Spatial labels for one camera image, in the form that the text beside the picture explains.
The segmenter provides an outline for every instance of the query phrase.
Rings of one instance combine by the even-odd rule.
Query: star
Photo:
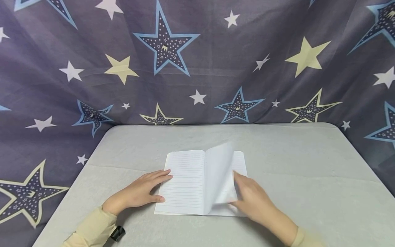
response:
[[[329,43],[330,41],[316,47],[311,47],[306,37],[303,37],[300,53],[285,60],[286,62],[297,63],[295,78],[307,67],[319,70],[322,69],[320,62],[317,59],[317,56],[325,49],[325,47]]]
[[[129,104],[130,104],[130,103],[127,103],[127,104],[124,103],[124,105],[121,106],[121,107],[123,107],[123,108],[125,108],[125,110],[127,110],[127,109],[130,107]]]
[[[10,109],[4,107],[4,106],[0,106],[0,111],[10,111]]]
[[[96,8],[107,10],[111,20],[113,20],[114,12],[123,14],[122,10],[117,6],[117,0],[102,0],[101,3],[96,5]]]
[[[126,84],[126,78],[128,75],[132,76],[138,76],[133,70],[129,69],[129,61],[130,61],[130,56],[125,58],[122,61],[117,61],[110,57],[109,55],[106,54],[106,57],[108,61],[111,63],[112,67],[109,68],[105,74],[111,74],[111,75],[117,75],[121,79],[122,83],[125,85]]]
[[[102,126],[102,123],[114,122],[114,120],[104,115],[110,112],[113,105],[103,110],[96,110],[79,100],[77,100],[77,104],[81,112],[81,118],[72,126],[92,124],[92,137],[95,137],[95,133]]]
[[[30,5],[33,5],[40,0],[15,0],[15,6],[14,6],[14,11],[18,11],[21,9],[24,9]],[[47,2],[54,8],[58,13],[61,14],[61,16],[66,19],[73,27],[77,28],[75,25],[73,18],[71,17],[69,11],[66,8],[66,5],[64,5],[63,0],[47,0]]]
[[[384,102],[387,126],[365,136],[367,139],[392,142],[395,148],[395,108],[388,102]]]
[[[329,108],[332,108],[333,106],[342,103],[342,102],[336,102],[327,105],[320,105],[321,92],[322,89],[320,89],[318,93],[316,93],[316,95],[314,95],[314,97],[305,106],[286,109],[286,111],[289,111],[296,115],[296,117],[291,121],[291,123],[299,123],[302,121],[315,123],[318,121],[318,115],[321,112],[324,112]]]
[[[257,70],[257,69],[261,70],[262,65],[263,65],[264,63],[266,63],[267,61],[269,61],[269,58],[268,58],[269,55],[270,55],[270,54],[267,54],[267,56],[265,57],[265,59],[263,59],[262,61],[256,61],[256,64],[257,64],[258,66],[254,69],[254,71]]]
[[[346,131],[346,129],[348,129],[348,128],[351,128],[351,127],[350,127],[350,122],[351,122],[351,121],[348,121],[348,122],[343,121],[342,128],[344,128],[344,131]]]
[[[59,69],[59,70],[62,71],[63,73],[65,73],[65,74],[67,74],[67,80],[69,82],[73,78],[82,81],[81,77],[79,76],[79,73],[81,73],[84,70],[74,68],[70,61],[67,64],[67,68]]]
[[[367,8],[373,12],[375,23],[348,54],[379,34],[383,34],[395,47],[395,0]]]
[[[36,122],[36,124],[27,126],[27,127],[25,127],[25,129],[26,129],[26,128],[37,128],[38,131],[41,132],[41,131],[43,131],[43,129],[46,128],[46,127],[54,127],[54,126],[56,126],[56,125],[54,125],[54,124],[51,123],[51,122],[52,122],[52,116],[50,116],[50,117],[49,117],[47,120],[45,120],[45,121],[41,121],[41,120],[37,120],[37,119],[35,119],[34,121]]]
[[[224,19],[228,22],[228,28],[229,28],[231,25],[237,26],[236,19],[237,19],[238,17],[239,17],[239,15],[233,15],[233,11],[230,11],[230,16],[224,18]]]
[[[87,158],[85,158],[85,155],[83,155],[82,157],[77,156],[77,158],[78,158],[78,162],[76,164],[81,163],[82,165],[85,165],[85,161],[88,160]]]
[[[184,119],[178,117],[166,117],[160,109],[158,103],[156,103],[155,117],[149,117],[142,114],[140,114],[140,116],[144,118],[144,120],[146,120],[147,122],[154,123],[155,125],[173,125],[174,123]]]
[[[280,102],[279,101],[275,101],[275,102],[272,102],[272,104],[273,104],[273,106],[272,107],[278,107],[278,104],[279,104]]]
[[[159,0],[156,1],[155,30],[155,34],[133,33],[144,45],[154,52],[154,75],[170,63],[184,74],[190,76],[180,52],[200,34],[172,34]],[[175,46],[177,41],[181,41],[182,43],[179,46]]]
[[[221,109],[226,112],[225,117],[221,123],[224,123],[234,118],[238,118],[249,123],[250,121],[248,119],[247,111],[257,106],[259,103],[261,103],[264,100],[265,99],[245,101],[243,96],[243,90],[240,87],[235,97],[233,98],[232,102],[222,104],[214,108]]]
[[[0,224],[22,214],[33,228],[36,228],[43,213],[42,202],[69,189],[45,185],[43,180],[44,164],[45,160],[22,183],[0,180],[0,192],[11,199],[0,209]]]
[[[1,40],[2,40],[3,38],[10,39],[10,37],[8,37],[8,36],[4,33],[4,28],[3,28],[3,27],[0,27],[0,43],[1,43]]]
[[[392,82],[395,80],[394,68],[395,67],[390,68],[386,73],[374,74],[378,78],[378,80],[373,85],[384,83],[389,89]]]
[[[197,90],[195,95],[190,95],[190,97],[194,99],[194,105],[196,105],[197,103],[202,103],[204,105],[203,98],[206,96],[207,94],[200,94]]]

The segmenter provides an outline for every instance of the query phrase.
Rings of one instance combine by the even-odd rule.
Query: right hand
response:
[[[233,171],[233,174],[243,199],[230,204],[245,213],[248,218],[267,227],[278,209],[255,180],[236,171]]]

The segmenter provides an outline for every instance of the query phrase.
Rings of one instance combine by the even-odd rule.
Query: hand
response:
[[[255,180],[234,171],[235,182],[239,186],[241,201],[231,202],[248,218],[268,228],[286,246],[291,246],[298,227],[282,213],[270,200],[265,190]]]
[[[151,202],[165,202],[162,196],[151,195],[151,190],[158,184],[170,180],[170,170],[144,174],[126,188],[115,193],[103,204],[103,211],[118,215],[128,207],[140,207]]]

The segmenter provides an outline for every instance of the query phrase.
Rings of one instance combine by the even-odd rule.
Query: left hand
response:
[[[103,211],[118,215],[128,207],[140,207],[151,202],[165,202],[162,196],[151,195],[151,190],[158,184],[170,180],[170,170],[156,171],[142,175],[126,188],[115,193],[103,204]]]

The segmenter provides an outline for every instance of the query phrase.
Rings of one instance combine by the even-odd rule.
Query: gray fabric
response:
[[[319,233],[328,247],[395,242],[395,199],[369,166],[335,126],[299,123],[114,127],[34,247],[59,246],[111,194],[148,171],[162,169],[169,152],[224,141],[244,152],[249,177],[273,202],[297,224]],[[154,215],[154,208],[122,213],[118,224],[126,235],[113,246],[284,246],[247,218]]]
[[[32,245],[120,124],[328,122],[395,191],[394,0],[103,3],[0,0],[0,246]]]

